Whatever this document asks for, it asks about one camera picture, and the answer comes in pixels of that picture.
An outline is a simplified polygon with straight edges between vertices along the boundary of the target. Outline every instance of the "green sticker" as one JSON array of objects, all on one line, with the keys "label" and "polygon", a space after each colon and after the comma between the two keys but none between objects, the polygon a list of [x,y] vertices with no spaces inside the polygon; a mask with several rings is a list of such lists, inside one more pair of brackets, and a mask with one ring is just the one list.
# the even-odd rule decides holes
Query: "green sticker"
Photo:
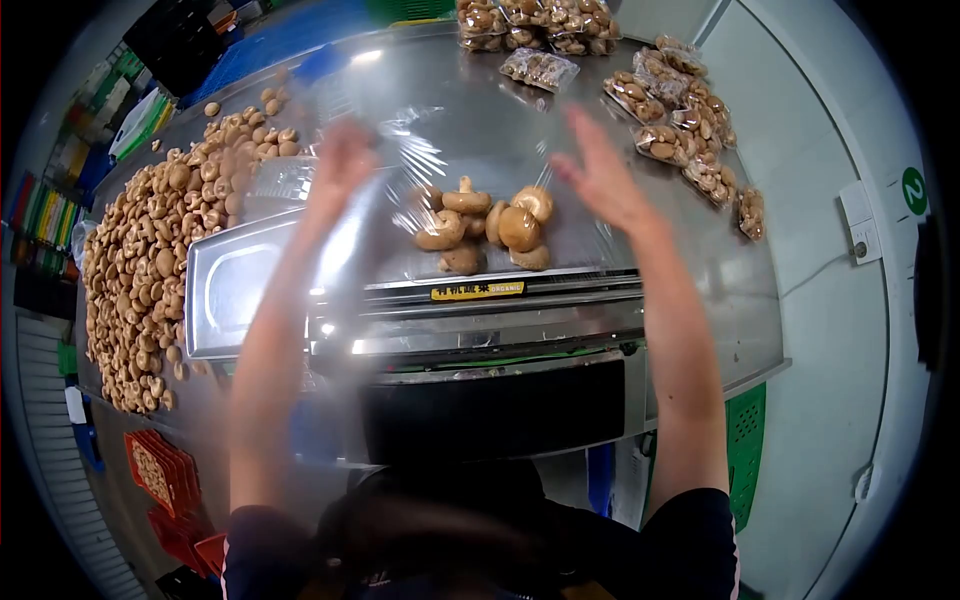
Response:
[{"label": "green sticker", "polygon": [[903,183],[903,199],[915,215],[922,215],[926,211],[926,182],[920,171],[907,167],[900,178]]}]

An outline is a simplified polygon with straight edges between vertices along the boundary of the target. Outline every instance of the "orange crate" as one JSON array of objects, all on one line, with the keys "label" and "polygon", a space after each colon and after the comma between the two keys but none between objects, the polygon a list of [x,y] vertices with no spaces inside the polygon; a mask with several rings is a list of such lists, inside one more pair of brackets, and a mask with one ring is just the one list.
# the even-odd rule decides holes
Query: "orange crate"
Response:
[{"label": "orange crate", "polygon": [[220,19],[213,25],[213,29],[217,30],[217,35],[222,36],[227,32],[227,29],[230,28],[230,25],[237,24],[237,11],[233,11],[227,14],[224,18]]}]

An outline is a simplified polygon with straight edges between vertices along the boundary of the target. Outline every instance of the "green crate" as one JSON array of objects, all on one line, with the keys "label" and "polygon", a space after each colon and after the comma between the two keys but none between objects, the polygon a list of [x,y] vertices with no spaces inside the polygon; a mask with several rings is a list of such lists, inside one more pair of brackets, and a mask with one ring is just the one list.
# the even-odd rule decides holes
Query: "green crate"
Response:
[{"label": "green crate", "polygon": [[730,510],[736,531],[747,526],[754,506],[756,479],[763,454],[763,422],[766,417],[767,384],[727,402],[727,463],[730,470]]},{"label": "green crate", "polygon": [[143,70],[143,62],[136,57],[133,50],[128,48],[120,55],[120,58],[117,59],[116,64],[113,65],[113,70],[126,77],[127,81],[132,84],[136,76]]},{"label": "green crate", "polygon": [[367,12],[374,23],[435,19],[453,11],[453,0],[367,0]]}]

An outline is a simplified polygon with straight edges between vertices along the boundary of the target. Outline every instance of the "plastic crate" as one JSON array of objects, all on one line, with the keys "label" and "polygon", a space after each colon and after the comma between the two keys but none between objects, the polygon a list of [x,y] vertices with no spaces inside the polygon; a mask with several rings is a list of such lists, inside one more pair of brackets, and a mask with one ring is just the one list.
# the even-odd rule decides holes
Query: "plastic crate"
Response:
[{"label": "plastic crate", "polygon": [[767,384],[761,383],[727,401],[727,463],[730,470],[730,510],[736,531],[747,526],[754,506],[756,480],[763,454]]},{"label": "plastic crate", "polygon": [[150,521],[160,547],[167,554],[195,570],[201,577],[213,574],[194,547],[212,533],[206,522],[194,515],[170,516],[159,506],[147,511],[147,520]]},{"label": "plastic crate", "polygon": [[[133,482],[143,488],[161,506],[170,518],[187,516],[200,507],[200,486],[197,483],[197,471],[193,459],[184,452],[164,442],[157,432],[146,429],[124,434],[127,447],[127,461]],[[169,501],[159,497],[144,483],[139,468],[133,458],[133,448],[139,445],[154,457],[163,471],[167,484]]]},{"label": "plastic crate", "polygon": [[374,28],[362,2],[326,0],[292,10],[277,24],[237,41],[203,84],[180,100],[187,108],[239,81],[312,48]]},{"label": "plastic crate", "polygon": [[377,24],[435,19],[454,10],[453,0],[367,0],[367,11]]}]

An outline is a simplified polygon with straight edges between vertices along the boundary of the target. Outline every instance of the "pile of mushrooms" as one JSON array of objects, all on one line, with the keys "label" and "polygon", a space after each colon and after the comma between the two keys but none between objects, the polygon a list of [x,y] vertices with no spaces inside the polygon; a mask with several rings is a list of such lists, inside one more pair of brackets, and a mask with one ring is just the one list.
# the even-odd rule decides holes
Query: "pile of mushrooms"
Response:
[{"label": "pile of mushrooms", "polygon": [[[266,127],[264,113],[275,114],[289,96],[283,87],[268,88],[264,98],[264,110],[247,107],[209,122],[190,152],[174,148],[166,160],[138,169],[86,237],[86,356],[99,366],[103,398],[117,410],[174,407],[160,374],[164,357],[177,380],[189,374],[176,346],[185,341],[187,249],[239,224],[238,190],[260,161],[300,153],[296,131]],[[219,111],[217,103],[204,107],[209,116]],[[194,370],[206,367],[194,363]]]},{"label": "pile of mushrooms", "polygon": [[132,442],[133,462],[136,464],[136,471],[143,480],[143,485],[168,505],[171,504],[170,492],[167,490],[167,478],[163,474],[163,468],[156,461],[156,457],[146,448],[140,445],[140,442]]},{"label": "pile of mushrooms", "polygon": [[506,246],[518,267],[541,271],[550,264],[540,226],[553,214],[553,198],[541,186],[527,185],[509,205],[493,204],[490,194],[474,191],[470,178],[463,176],[455,192],[426,185],[414,190],[414,200],[429,207],[432,221],[414,235],[414,242],[423,250],[442,251],[441,271],[463,276],[482,271],[487,260],[477,241],[484,236],[494,246]]},{"label": "pile of mushrooms", "polygon": [[433,185],[415,188],[415,197],[429,207],[432,227],[418,231],[414,242],[423,250],[439,250],[438,268],[459,275],[474,275],[487,265],[487,257],[476,240],[486,230],[486,214],[491,198],[486,192],[473,190],[470,178],[460,178],[455,192],[441,192]]},{"label": "pile of mushrooms", "polygon": [[510,250],[510,262],[528,271],[550,265],[550,250],[542,243],[540,227],[553,215],[553,196],[539,185],[516,192],[510,205],[498,202],[487,221],[487,239]]}]

